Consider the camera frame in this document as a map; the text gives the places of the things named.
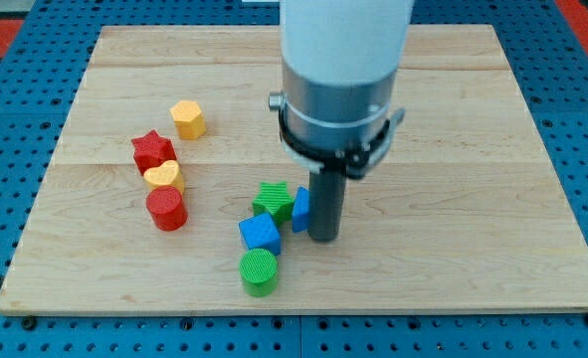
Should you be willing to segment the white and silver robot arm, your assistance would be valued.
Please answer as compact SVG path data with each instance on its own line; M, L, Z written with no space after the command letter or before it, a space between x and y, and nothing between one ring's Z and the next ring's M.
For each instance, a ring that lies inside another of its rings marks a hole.
M283 88L271 94L280 137L312 174L364 177L388 152L388 112L413 0L285 0Z

